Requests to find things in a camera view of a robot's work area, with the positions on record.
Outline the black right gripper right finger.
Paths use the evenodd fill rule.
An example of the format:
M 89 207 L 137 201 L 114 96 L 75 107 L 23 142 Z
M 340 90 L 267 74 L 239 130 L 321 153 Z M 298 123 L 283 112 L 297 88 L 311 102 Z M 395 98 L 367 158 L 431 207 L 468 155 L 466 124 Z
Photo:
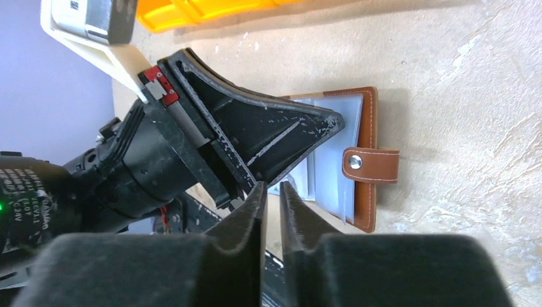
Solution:
M 354 235 L 280 186 L 289 306 L 511 306 L 486 250 L 463 235 Z

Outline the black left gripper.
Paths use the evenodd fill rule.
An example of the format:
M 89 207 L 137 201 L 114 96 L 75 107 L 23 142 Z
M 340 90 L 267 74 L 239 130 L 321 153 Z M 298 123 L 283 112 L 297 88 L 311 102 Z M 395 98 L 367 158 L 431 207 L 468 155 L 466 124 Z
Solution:
M 345 126 L 337 112 L 229 82 L 190 49 L 161 59 L 172 104 L 134 102 L 65 164 L 63 230 L 118 232 L 201 184 L 219 207 L 274 184 Z

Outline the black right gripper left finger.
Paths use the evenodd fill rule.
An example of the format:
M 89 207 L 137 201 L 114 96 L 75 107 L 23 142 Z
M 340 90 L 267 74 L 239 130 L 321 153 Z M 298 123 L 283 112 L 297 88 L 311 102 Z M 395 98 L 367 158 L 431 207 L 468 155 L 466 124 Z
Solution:
M 73 233 L 41 252 L 14 306 L 259 306 L 267 185 L 205 233 Z

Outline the brown leather card holder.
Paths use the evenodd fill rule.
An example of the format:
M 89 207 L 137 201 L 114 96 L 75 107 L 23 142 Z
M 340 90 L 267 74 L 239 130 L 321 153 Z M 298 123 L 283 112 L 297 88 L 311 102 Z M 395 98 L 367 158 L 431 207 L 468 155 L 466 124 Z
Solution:
M 354 182 L 353 218 L 343 221 L 366 233 L 376 226 L 376 187 L 378 184 L 395 184 L 398 181 L 399 150 L 380 148 L 378 134 L 378 90 L 374 86 L 351 88 L 321 93 L 291 95 L 289 98 L 332 97 L 362 94 L 364 104 L 360 121 L 357 146 L 343 152 L 343 175 Z

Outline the yellow three-compartment plastic bin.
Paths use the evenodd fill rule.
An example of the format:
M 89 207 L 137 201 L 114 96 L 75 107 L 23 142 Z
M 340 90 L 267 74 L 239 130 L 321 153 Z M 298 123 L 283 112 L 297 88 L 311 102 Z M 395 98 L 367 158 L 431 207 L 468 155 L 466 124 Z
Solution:
M 149 0 L 138 2 L 135 17 L 149 32 L 161 33 L 292 3 L 292 0 Z

